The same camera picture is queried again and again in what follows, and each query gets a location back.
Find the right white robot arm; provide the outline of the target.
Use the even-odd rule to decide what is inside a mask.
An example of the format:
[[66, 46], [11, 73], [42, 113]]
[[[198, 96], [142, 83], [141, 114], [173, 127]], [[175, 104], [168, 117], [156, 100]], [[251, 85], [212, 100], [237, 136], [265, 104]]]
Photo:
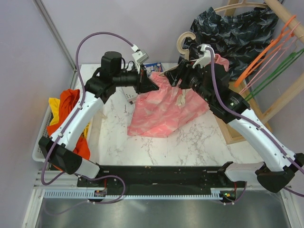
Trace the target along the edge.
[[218, 174], [223, 187], [233, 182], [258, 183], [277, 193], [304, 165], [303, 153], [294, 153], [280, 143], [259, 120], [248, 102], [229, 88], [229, 74], [221, 64], [195, 66], [183, 60], [164, 73], [171, 86], [191, 89], [208, 103], [210, 111], [241, 134], [259, 153], [262, 162], [226, 162]]

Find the pink patterned shorts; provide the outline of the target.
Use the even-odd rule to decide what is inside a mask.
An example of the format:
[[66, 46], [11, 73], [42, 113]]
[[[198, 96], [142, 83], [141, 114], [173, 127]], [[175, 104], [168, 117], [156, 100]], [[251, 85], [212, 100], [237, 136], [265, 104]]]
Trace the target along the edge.
[[152, 72], [150, 78], [159, 90], [137, 95], [128, 136], [165, 138], [209, 110], [193, 90], [170, 86], [160, 72]]

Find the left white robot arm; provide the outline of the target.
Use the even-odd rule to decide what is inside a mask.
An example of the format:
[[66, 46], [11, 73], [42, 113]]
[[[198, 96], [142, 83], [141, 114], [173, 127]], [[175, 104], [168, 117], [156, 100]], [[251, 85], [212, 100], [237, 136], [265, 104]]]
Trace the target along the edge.
[[104, 182], [100, 167], [74, 153], [81, 133], [117, 87], [132, 86], [136, 93], [142, 94], [158, 90], [146, 73], [144, 62], [149, 58], [143, 50], [133, 53], [134, 65], [131, 70], [122, 69], [122, 55], [108, 51], [102, 56], [101, 66], [87, 80], [84, 93], [75, 107], [50, 137], [41, 137], [38, 144], [45, 160], [67, 174], [78, 174], [87, 177], [94, 187]]

